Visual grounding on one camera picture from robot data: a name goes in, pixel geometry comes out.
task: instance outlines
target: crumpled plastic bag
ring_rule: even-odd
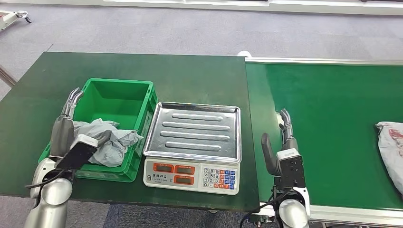
[[[111,138],[104,145],[98,148],[94,155],[88,159],[92,164],[116,167],[122,164],[127,148],[143,139],[134,130],[118,130],[119,125],[113,121],[103,121],[96,119],[90,124],[87,122],[74,121],[74,136],[85,134],[96,137],[102,132],[111,130]]]
[[[378,147],[395,187],[403,195],[403,123],[379,122]]]

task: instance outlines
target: gray carpet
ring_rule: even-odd
[[[17,79],[47,50],[190,55],[248,50],[256,57],[403,60],[402,17],[17,4],[0,9],[27,10],[33,20],[0,31],[0,63]],[[0,100],[9,90],[0,81]],[[0,228],[22,227],[31,205],[30,199],[0,197]],[[240,216],[72,201],[67,227],[236,227]]]

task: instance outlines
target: white plastic bag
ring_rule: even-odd
[[[379,122],[378,147],[395,187],[403,195],[403,123]]]

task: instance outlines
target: robotic hand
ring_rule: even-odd
[[[24,228],[64,228],[67,219],[67,202],[73,191],[75,171],[87,163],[97,148],[108,141],[111,131],[95,138],[79,134],[74,138],[72,116],[82,92],[79,88],[70,93],[62,115],[52,130],[50,155],[42,160],[34,174],[30,189],[36,204],[28,214]]]
[[[261,203],[260,212],[248,213],[245,218],[255,227],[275,220],[280,228],[309,228],[309,194],[305,186],[304,165],[298,152],[297,140],[293,136],[291,119],[288,112],[280,112],[283,124],[283,145],[277,156],[271,148],[269,135],[262,135],[262,149],[269,174],[274,176],[272,196],[267,203]]]

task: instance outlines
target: green table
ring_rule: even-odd
[[[240,191],[235,196],[149,188],[143,166],[133,183],[77,179],[73,199],[249,211],[259,204],[244,59],[241,57],[45,52],[0,102],[0,194],[28,196],[37,160],[69,92],[87,79],[153,81],[160,101],[238,106]]]
[[[249,211],[268,199],[273,184],[260,137],[268,132],[280,149],[276,110],[287,108],[304,157],[311,220],[403,224],[403,201],[383,166],[374,128],[379,121],[403,122],[402,62],[44,53],[0,102],[0,171],[7,174],[0,194],[28,196],[23,185],[66,95],[90,77],[153,81],[160,101],[240,107],[240,192],[147,188],[141,171],[133,183],[78,179],[74,199]]]
[[[403,224],[402,196],[378,151],[380,121],[403,122],[403,62],[246,58],[259,198],[270,196],[260,136],[281,148],[276,110],[291,115],[311,219]]]

